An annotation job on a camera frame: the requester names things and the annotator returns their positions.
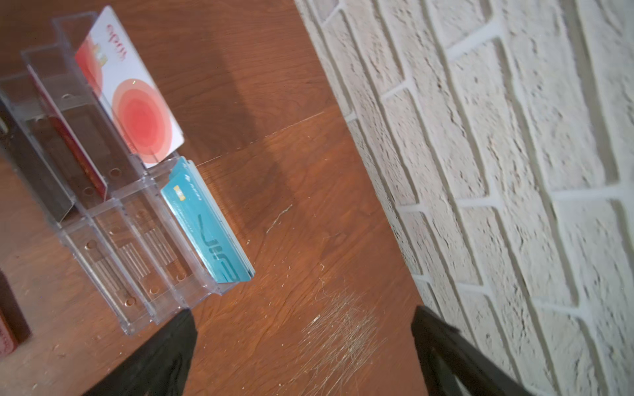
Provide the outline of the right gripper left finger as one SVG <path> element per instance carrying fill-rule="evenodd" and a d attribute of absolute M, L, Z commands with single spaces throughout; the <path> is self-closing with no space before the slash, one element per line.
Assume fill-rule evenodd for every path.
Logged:
<path fill-rule="evenodd" d="M 191 310 L 168 321 L 87 395 L 182 395 L 197 331 Z"/>

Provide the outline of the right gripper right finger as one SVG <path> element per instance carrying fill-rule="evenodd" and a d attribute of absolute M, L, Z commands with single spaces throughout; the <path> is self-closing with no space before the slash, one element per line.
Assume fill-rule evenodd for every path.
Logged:
<path fill-rule="evenodd" d="M 430 308 L 415 309 L 411 332 L 429 395 L 529 394 Z"/>

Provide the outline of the clear acrylic card display stand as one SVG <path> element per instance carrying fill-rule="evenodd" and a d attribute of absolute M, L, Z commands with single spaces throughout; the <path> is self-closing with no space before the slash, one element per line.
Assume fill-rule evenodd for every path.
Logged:
<path fill-rule="evenodd" d="M 161 195 L 176 161 L 183 157 L 179 148 L 146 168 L 126 146 L 77 65 L 75 53 L 99 14 L 54 19 L 56 42 L 26 49 L 21 57 L 25 66 L 35 69 L 105 179 L 105 201 L 55 130 L 26 68 L 2 79 L 1 100 L 26 128 L 27 137 L 74 203 L 73 209 L 61 222 L 51 221 L 12 165 L 14 170 L 122 330 L 132 334 L 150 323 L 163 323 L 210 295 L 224 295 L 239 282 L 215 281 Z"/>

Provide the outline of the red leather card wallet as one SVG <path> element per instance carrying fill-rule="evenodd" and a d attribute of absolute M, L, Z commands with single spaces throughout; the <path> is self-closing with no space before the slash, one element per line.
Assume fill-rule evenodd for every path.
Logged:
<path fill-rule="evenodd" d="M 18 301 L 1 272 L 1 359 L 14 353 L 31 336 L 31 330 Z"/>

